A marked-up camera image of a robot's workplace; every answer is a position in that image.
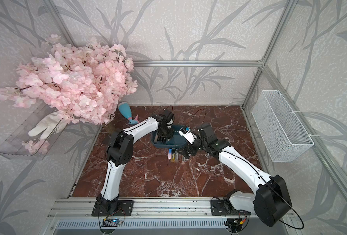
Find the green circuit board left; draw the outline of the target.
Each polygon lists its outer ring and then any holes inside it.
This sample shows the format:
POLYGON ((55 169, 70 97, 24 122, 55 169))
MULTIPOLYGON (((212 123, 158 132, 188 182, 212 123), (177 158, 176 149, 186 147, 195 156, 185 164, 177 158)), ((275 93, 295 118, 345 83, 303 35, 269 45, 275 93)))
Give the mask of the green circuit board left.
POLYGON ((114 227, 119 227, 121 225, 123 225, 124 220, 121 220, 119 218, 105 218, 101 225, 102 227, 106 227, 106 228, 114 228, 114 227))

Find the pink cherry blossom tree crown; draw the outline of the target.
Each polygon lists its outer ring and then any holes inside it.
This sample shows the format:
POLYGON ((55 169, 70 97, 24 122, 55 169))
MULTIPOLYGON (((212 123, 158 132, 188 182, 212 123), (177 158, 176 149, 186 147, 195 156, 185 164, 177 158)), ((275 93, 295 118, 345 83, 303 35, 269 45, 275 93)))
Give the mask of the pink cherry blossom tree crown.
POLYGON ((138 87, 124 46, 103 46, 92 38, 86 46, 74 47, 60 44, 57 35, 49 42, 50 54, 21 64, 15 87, 1 88, 0 100, 29 108, 40 99, 67 122, 111 122, 120 100, 138 87))

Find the blue pink lipstick tube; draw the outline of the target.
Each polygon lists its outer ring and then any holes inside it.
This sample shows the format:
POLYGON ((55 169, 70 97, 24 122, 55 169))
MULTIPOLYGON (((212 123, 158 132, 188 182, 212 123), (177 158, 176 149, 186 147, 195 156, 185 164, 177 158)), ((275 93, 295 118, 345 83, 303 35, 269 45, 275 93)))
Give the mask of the blue pink lipstick tube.
POLYGON ((172 158, 172 149, 168 150, 168 160, 170 161, 172 158))

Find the silver grey lipstick tube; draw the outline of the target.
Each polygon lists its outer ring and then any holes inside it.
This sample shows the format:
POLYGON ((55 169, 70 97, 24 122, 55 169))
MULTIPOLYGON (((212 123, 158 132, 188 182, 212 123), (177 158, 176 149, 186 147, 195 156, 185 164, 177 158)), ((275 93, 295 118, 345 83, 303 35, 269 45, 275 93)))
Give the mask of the silver grey lipstick tube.
POLYGON ((176 161, 176 162, 179 162, 179 153, 178 153, 177 150, 176 150, 176 152, 175 152, 175 161, 176 161))

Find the gold black lipstick tube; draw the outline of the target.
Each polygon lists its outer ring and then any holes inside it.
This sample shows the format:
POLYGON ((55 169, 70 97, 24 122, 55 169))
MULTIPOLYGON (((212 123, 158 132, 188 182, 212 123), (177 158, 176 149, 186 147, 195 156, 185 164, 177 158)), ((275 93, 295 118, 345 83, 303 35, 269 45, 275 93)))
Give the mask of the gold black lipstick tube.
POLYGON ((176 149, 172 149, 171 150, 171 162, 176 162, 176 159, 175 159, 175 156, 176 156, 176 149))

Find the teal plastic storage box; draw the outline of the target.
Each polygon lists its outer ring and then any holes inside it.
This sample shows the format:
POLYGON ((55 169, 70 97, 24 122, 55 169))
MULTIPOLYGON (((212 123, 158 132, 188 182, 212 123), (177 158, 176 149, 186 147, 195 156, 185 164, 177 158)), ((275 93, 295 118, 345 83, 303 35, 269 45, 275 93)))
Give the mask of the teal plastic storage box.
POLYGON ((188 142, 187 140, 179 134, 179 130, 181 128, 185 127, 184 125, 178 125, 174 124, 171 129, 174 131, 173 136, 171 139, 166 140, 165 143, 160 142, 159 137, 156 134, 156 131, 153 131, 151 133, 151 143, 156 147, 156 148, 167 148, 167 149, 180 149, 184 148, 188 142))

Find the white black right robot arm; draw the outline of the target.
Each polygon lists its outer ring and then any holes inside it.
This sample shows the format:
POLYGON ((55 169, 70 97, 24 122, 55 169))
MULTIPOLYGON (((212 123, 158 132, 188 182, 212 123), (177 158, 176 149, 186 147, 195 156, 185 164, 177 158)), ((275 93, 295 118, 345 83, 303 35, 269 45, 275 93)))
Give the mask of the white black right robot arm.
POLYGON ((179 133, 187 141, 180 149, 181 155, 189 158, 202 150, 233 170, 252 190, 252 193, 235 192, 228 198, 236 210, 254 212, 267 226, 274 226, 289 210, 292 201, 285 180, 276 175, 272 177, 260 170, 224 139, 212 137, 210 142, 188 132, 179 133))

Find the white fabric glove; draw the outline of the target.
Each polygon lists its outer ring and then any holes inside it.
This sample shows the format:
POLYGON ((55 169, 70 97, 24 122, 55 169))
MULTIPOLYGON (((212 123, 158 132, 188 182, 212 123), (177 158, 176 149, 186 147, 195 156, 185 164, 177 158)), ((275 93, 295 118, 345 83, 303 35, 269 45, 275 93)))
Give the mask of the white fabric glove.
POLYGON ((51 134, 56 134, 64 130, 67 126, 63 116, 58 112, 53 112, 45 116, 38 124, 28 132, 30 137, 40 135, 40 140, 46 140, 51 134))

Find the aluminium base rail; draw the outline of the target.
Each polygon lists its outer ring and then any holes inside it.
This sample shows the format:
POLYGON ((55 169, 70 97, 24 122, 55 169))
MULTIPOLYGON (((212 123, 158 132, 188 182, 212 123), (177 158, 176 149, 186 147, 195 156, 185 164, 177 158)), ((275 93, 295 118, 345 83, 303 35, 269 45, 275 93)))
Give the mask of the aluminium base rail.
POLYGON ((228 218, 247 219, 246 225, 261 223, 253 212, 226 214, 220 201, 210 197, 121 198, 114 213, 101 211, 95 203, 91 197, 56 200, 40 233, 52 235, 59 230, 223 229, 228 218), (105 218, 119 218, 124 223, 114 228, 102 227, 105 218))

